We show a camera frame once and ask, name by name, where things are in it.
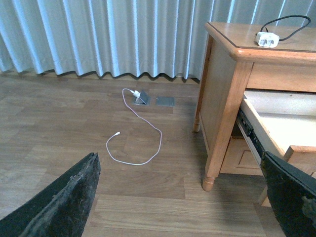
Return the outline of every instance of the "wooden floor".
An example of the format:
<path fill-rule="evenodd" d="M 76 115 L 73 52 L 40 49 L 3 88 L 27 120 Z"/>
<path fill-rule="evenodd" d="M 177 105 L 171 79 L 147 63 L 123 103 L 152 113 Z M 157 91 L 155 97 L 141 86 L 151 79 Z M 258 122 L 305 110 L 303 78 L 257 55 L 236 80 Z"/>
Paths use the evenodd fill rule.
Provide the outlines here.
<path fill-rule="evenodd" d="M 123 88 L 144 89 L 151 105 L 132 107 L 162 130 L 159 155 L 143 166 L 159 134 L 123 104 Z M 156 106 L 174 96 L 175 107 Z M 262 177 L 221 174 L 201 188 L 206 150 L 193 134 L 198 84 L 0 75 L 0 219 L 90 152 L 101 176 L 84 237 L 283 237 L 268 207 L 256 204 Z M 128 103 L 132 95 L 126 93 Z"/>

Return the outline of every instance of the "white curtain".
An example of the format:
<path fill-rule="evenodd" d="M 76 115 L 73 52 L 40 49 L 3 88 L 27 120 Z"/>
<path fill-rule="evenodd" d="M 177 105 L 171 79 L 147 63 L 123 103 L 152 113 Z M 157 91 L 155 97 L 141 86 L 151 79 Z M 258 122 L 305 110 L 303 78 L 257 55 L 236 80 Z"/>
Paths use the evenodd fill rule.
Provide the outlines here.
<path fill-rule="evenodd" d="M 0 0 L 0 70 L 199 79 L 205 22 L 262 24 L 291 11 L 311 14 L 313 2 Z"/>

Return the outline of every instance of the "drawer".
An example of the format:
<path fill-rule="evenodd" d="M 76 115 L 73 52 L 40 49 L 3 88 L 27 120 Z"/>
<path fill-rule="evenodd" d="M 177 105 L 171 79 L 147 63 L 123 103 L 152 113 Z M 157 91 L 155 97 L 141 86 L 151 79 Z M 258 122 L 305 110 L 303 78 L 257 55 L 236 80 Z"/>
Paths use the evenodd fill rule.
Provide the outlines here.
<path fill-rule="evenodd" d="M 245 91 L 240 106 L 264 150 L 315 177 L 316 94 Z M 241 130 L 258 163 L 257 148 Z"/>

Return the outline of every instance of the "power adapter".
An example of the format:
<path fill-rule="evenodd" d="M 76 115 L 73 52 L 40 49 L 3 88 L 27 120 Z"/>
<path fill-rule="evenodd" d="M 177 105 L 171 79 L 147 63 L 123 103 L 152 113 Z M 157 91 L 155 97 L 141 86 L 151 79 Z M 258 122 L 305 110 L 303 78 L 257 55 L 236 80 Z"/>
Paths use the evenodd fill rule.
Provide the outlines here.
<path fill-rule="evenodd" d="M 256 42 L 259 46 L 274 48 L 277 46 L 280 37 L 271 32 L 258 32 Z"/>

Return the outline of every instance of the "charging cable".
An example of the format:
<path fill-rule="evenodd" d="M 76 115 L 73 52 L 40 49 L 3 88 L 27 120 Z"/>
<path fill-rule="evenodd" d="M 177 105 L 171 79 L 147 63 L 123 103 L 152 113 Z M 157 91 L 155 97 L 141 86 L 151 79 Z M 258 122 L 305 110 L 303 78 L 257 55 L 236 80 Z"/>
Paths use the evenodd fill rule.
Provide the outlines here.
<path fill-rule="evenodd" d="M 146 123 L 148 123 L 151 127 L 153 127 L 153 128 L 160 134 L 159 148 L 158 148 L 158 151 L 157 151 L 148 161 L 146 161 L 146 162 L 144 162 L 144 163 L 129 163 L 129 162 L 125 162 L 125 161 L 121 161 L 121 160 L 115 159 L 115 158 L 112 156 L 112 154 L 110 153 L 110 151 L 109 151 L 108 143 L 109 143 L 109 141 L 110 141 L 112 138 L 114 138 L 115 136 L 118 136 L 118 135 L 120 134 L 120 132 L 117 132 L 116 134 L 114 134 L 113 136 L 111 136 L 111 137 L 107 140 L 107 142 L 106 142 L 107 151 L 108 151 L 110 157 L 111 157 L 113 160 L 117 161 L 117 162 L 120 162 L 120 163 L 123 163 L 123 164 L 130 164 L 130 165 L 144 165 L 144 164 L 149 163 L 156 155 L 158 155 L 158 153 L 159 153 L 159 151 L 160 151 L 160 148 L 161 148 L 162 132 L 161 132 L 158 128 L 156 128 L 155 126 L 153 126 L 150 122 L 148 122 L 146 119 L 144 119 L 143 117 L 140 117 L 131 107 L 129 107 L 129 106 L 127 105 L 126 100 L 125 100 L 125 96 L 124 96 L 124 91 L 125 91 L 125 90 L 129 90 L 129 91 L 136 97 L 136 99 L 138 99 L 138 98 L 140 97 L 140 93 L 139 93 L 137 90 L 133 91 L 133 90 L 124 88 L 124 89 L 122 90 L 122 96 L 123 96 L 124 104 L 125 104 L 137 117 L 139 117 L 140 119 L 142 119 L 143 121 L 145 121 Z"/>

